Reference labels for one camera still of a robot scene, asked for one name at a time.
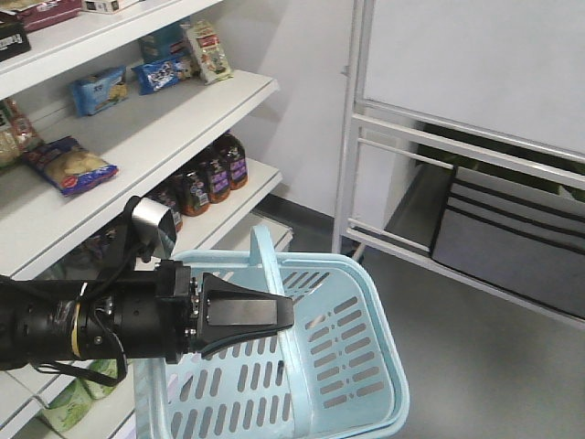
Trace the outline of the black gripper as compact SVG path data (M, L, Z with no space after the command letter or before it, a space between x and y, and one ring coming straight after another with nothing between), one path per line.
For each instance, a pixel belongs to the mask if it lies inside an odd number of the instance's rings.
M272 337L293 326L293 300L244 288L204 273L199 321L191 269L165 260L152 271L127 271L110 284L89 282L80 300L75 354L113 359L164 358L186 353L209 359L220 351Z

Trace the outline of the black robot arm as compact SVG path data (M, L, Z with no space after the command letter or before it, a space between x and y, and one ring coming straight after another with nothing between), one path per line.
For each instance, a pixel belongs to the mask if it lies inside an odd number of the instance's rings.
M1 367L89 359L209 357L293 326L292 299L181 262L114 280L1 281Z

